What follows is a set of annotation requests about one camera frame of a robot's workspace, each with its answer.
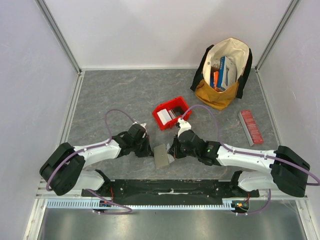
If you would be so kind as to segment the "grey card holder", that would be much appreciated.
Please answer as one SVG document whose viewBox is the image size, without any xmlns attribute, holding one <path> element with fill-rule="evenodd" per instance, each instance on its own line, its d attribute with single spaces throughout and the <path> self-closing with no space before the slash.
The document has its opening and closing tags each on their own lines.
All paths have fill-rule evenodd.
<svg viewBox="0 0 320 240">
<path fill-rule="evenodd" d="M 170 164 L 165 144 L 153 148 L 153 158 L 156 169 L 166 167 Z"/>
</svg>

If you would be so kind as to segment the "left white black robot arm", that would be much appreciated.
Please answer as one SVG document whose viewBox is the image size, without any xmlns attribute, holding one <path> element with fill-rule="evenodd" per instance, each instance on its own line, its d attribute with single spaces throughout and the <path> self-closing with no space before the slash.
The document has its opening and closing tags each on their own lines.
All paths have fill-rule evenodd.
<svg viewBox="0 0 320 240">
<path fill-rule="evenodd" d="M 134 122 L 129 130 L 95 144 L 72 146 L 64 142 L 42 165 L 39 174 L 46 181 L 46 188 L 57 196 L 71 190 L 91 189 L 103 197 L 110 192 L 109 179 L 100 170 L 85 168 L 130 153 L 138 158 L 153 155 L 145 123 Z"/>
</svg>

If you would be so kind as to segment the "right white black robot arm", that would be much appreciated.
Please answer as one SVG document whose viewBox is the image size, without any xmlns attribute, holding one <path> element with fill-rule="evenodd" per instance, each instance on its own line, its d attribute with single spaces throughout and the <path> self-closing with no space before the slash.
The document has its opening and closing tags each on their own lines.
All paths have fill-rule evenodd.
<svg viewBox="0 0 320 240">
<path fill-rule="evenodd" d="M 277 150 L 252 150 L 205 141 L 192 130 L 175 135 L 168 154 L 177 159 L 187 156 L 207 166 L 240 167 L 229 184 L 235 197 L 260 189 L 278 189 L 302 198 L 306 192 L 310 165 L 287 146 Z"/>
</svg>

